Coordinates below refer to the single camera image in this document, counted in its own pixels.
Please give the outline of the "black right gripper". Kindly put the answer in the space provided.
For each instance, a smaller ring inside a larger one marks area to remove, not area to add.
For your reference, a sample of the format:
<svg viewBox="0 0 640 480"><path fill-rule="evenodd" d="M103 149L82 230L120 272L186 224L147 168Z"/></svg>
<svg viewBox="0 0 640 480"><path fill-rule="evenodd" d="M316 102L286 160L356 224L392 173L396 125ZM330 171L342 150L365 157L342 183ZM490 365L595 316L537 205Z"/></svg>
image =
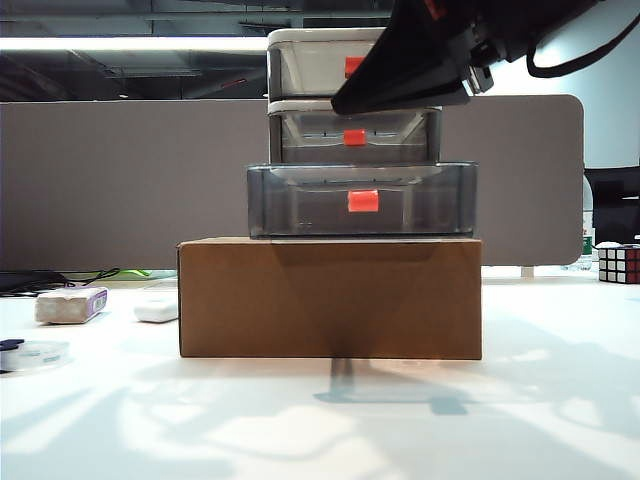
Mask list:
<svg viewBox="0 0 640 480"><path fill-rule="evenodd" d="M396 1L332 107L352 115L464 103L465 88L493 87L493 64L524 56L528 21L523 1Z"/></svg>

